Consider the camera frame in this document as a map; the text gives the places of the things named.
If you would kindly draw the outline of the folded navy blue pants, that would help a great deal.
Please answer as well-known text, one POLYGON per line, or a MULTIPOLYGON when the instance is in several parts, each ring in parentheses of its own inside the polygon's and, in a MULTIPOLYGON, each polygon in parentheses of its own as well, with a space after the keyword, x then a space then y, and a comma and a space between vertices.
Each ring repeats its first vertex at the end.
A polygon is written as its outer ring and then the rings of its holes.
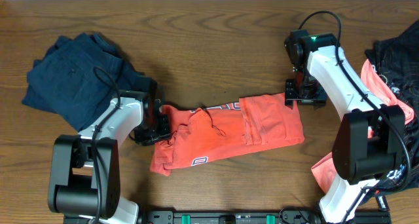
POLYGON ((108 107, 114 80, 121 90, 136 90, 139 73, 102 35, 66 36, 35 60, 27 73, 24 105, 59 114, 75 130, 89 127, 108 107))

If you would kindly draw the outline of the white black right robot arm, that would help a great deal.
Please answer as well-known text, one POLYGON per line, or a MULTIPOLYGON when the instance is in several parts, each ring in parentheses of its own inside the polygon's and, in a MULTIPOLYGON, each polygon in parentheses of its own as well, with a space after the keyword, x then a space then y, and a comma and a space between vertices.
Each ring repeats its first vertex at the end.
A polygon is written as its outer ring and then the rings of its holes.
POLYGON ((292 31, 284 41, 295 78, 285 84, 285 104, 323 106, 331 100, 341 120, 332 150, 336 175, 311 223, 354 223, 369 192, 410 159, 402 139, 405 114, 387 106, 361 81, 332 33, 292 31))

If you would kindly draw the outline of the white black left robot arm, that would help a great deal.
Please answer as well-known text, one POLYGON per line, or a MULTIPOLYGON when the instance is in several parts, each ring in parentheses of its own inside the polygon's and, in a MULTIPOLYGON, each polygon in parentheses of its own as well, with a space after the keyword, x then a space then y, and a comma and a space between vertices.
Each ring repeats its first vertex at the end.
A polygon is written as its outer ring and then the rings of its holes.
POLYGON ((170 137, 162 100, 123 91, 90 126, 54 142, 48 207, 64 223, 141 223, 139 204, 120 193, 119 149, 130 134, 142 145, 170 137))

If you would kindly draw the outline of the orange red t-shirt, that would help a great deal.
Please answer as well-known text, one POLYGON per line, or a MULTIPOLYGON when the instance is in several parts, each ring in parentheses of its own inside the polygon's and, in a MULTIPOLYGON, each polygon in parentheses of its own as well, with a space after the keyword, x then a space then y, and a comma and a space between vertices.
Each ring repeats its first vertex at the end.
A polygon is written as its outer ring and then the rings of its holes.
POLYGON ((206 109, 178 110, 164 105, 171 138, 155 144, 150 170, 172 170, 300 144, 304 132, 299 109, 284 94, 241 98, 206 109))

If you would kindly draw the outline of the black patterned shirt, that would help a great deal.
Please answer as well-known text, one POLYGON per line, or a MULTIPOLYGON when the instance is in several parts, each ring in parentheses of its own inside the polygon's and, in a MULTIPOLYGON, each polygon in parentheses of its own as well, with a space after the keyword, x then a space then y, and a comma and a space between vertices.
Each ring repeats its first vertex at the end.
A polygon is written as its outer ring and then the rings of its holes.
POLYGON ((371 75, 369 87, 386 104, 398 103, 405 111, 406 126, 403 140, 409 151, 412 168, 404 189, 418 187, 418 22, 401 35, 375 41, 365 55, 367 66, 361 78, 371 75))

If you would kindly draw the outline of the black base rail green buttons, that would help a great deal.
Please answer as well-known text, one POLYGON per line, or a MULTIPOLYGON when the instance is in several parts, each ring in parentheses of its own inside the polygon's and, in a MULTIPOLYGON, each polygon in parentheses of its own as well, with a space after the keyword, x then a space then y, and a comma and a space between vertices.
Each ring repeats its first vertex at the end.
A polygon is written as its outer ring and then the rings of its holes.
MULTIPOLYGON (((64 216, 63 223, 89 223, 85 217, 64 216)), ((133 223, 140 224, 297 224, 326 223, 319 214, 309 210, 283 209, 280 212, 216 213, 216 212, 172 212, 153 211, 143 214, 133 223)), ((355 217, 345 223, 391 224, 389 212, 356 212, 355 217)))

